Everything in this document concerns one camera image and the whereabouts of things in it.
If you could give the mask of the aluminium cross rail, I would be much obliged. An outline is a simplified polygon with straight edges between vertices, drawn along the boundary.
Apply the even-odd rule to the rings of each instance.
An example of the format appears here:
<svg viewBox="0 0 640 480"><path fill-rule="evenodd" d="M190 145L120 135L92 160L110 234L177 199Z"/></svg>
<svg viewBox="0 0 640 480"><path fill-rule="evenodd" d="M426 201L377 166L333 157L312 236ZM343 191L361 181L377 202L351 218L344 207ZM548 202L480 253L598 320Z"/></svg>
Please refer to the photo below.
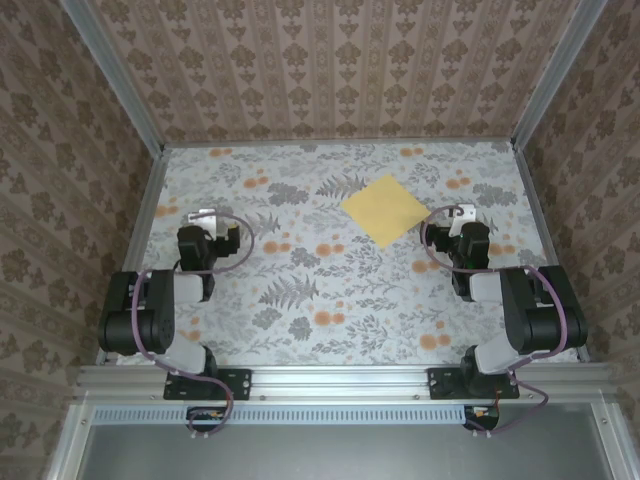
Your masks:
<svg viewBox="0 0 640 480"><path fill-rule="evenodd" d="M433 400L427 370L432 365L251 366L248 404L463 403ZM516 378L546 392L553 403L603 403L615 399L609 369L599 363L537 363ZM84 366L73 398L95 404L156 404L167 374L147 365Z"/></svg>

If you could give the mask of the aluminium framed metal panel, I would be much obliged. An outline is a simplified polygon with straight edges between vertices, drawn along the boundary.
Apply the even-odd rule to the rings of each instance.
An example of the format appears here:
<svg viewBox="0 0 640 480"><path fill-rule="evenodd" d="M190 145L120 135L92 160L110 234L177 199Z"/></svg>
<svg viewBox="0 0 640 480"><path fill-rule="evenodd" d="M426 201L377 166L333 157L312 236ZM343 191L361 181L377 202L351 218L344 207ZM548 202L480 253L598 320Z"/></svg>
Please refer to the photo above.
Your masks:
<svg viewBox="0 0 640 480"><path fill-rule="evenodd" d="M70 411L45 480L640 480L615 405L544 408L507 432L454 425L100 425Z"/></svg>

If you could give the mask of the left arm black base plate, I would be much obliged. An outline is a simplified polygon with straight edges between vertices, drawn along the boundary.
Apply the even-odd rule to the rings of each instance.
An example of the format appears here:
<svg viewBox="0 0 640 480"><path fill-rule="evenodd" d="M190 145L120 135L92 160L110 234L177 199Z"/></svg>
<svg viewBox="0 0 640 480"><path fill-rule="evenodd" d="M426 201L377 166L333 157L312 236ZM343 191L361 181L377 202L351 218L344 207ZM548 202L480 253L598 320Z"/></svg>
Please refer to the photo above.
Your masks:
<svg viewBox="0 0 640 480"><path fill-rule="evenodd" d="M246 401L250 397L252 373L251 369L219 368L217 379L227 385L235 400ZM196 381L168 374L163 399L222 401L226 399L226 393L220 386L208 381Z"/></svg>

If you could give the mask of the aluminium side rail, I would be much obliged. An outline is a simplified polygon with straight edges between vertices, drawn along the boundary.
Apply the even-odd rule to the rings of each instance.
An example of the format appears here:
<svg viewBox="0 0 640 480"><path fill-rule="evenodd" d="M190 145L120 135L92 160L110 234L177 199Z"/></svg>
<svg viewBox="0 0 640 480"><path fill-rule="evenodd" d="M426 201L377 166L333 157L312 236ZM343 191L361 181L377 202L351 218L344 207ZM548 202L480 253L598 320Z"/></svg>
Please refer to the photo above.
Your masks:
<svg viewBox="0 0 640 480"><path fill-rule="evenodd" d="M551 234L549 232L549 229L546 223L543 208L541 206L538 194L536 192L534 181L531 176L530 170L528 168L528 164L524 156L523 150L516 143L512 144L512 149L514 152L514 158L519 170L519 174L521 176L521 179L524 185L524 190L529 201L530 209L533 214L533 218L534 218L535 225L540 237L540 241L544 250L545 257L551 264L559 264L559 259L552 241Z"/></svg>
<svg viewBox="0 0 640 480"><path fill-rule="evenodd" d="M158 200L164 185L167 166L168 158L163 152L154 158L120 271L139 271L141 269Z"/></svg>

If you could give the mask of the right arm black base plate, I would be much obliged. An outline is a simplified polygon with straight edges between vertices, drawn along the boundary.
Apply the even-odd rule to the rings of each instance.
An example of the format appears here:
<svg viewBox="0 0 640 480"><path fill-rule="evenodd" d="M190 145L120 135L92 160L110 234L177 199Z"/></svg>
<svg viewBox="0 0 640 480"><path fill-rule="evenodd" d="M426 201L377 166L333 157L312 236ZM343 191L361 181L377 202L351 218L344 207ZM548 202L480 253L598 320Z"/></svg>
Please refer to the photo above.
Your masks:
<svg viewBox="0 0 640 480"><path fill-rule="evenodd" d="M429 395L433 400L518 399L519 388L506 374L484 375L460 367L427 370Z"/></svg>

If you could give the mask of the black connector board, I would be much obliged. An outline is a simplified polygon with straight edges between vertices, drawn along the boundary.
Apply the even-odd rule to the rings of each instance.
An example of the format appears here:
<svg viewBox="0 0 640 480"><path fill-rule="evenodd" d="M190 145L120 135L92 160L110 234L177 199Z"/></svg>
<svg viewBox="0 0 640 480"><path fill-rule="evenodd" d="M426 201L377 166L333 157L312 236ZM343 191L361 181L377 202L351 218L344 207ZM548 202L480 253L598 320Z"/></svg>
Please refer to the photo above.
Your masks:
<svg viewBox="0 0 640 480"><path fill-rule="evenodd" d="M186 410L186 426L193 435L214 433L227 420L226 407L190 407Z"/></svg>
<svg viewBox="0 0 640 480"><path fill-rule="evenodd" d="M491 405L465 405L464 428L472 432L492 431L499 422L499 407Z"/></svg>

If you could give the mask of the yellow cloth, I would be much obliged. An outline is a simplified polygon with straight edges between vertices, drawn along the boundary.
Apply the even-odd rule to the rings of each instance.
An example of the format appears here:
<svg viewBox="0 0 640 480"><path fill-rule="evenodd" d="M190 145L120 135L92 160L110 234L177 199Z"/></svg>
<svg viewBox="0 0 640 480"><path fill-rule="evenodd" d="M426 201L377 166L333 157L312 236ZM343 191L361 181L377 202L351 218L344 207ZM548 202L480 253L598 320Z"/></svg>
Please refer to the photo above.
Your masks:
<svg viewBox="0 0 640 480"><path fill-rule="evenodd" d="M392 175L354 193L341 207L380 249L387 248L430 214Z"/></svg>

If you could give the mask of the floral table cover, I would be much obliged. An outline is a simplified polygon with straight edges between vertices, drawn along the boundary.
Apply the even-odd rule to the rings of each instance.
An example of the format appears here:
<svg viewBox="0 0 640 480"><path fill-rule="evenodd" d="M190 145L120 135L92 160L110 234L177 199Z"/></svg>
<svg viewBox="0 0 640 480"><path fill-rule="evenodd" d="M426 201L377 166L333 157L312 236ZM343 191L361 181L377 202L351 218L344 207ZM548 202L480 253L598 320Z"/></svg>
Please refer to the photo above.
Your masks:
<svg viewBox="0 0 640 480"><path fill-rule="evenodd" d="M170 268L190 212L246 219L254 240L177 332L229 365L455 363L503 328L496 304L454 293L445 256L411 229L385 249L341 203L392 175L427 207L475 205L493 266L546 257L507 141L173 148L143 264Z"/></svg>

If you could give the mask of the aluminium corner post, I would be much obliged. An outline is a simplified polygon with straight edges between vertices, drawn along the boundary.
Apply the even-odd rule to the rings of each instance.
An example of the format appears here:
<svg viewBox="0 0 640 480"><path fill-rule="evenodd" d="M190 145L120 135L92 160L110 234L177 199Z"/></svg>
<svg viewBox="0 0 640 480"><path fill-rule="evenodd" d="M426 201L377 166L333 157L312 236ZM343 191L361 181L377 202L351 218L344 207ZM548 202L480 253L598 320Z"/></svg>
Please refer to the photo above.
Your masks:
<svg viewBox="0 0 640 480"><path fill-rule="evenodd" d="M61 0L61 3L150 155L154 159L160 158L164 140L159 128L119 55L116 41L110 37L91 1Z"/></svg>
<svg viewBox="0 0 640 480"><path fill-rule="evenodd" d="M546 63L511 137L516 153L522 152L574 64L608 0L580 0L559 42Z"/></svg>

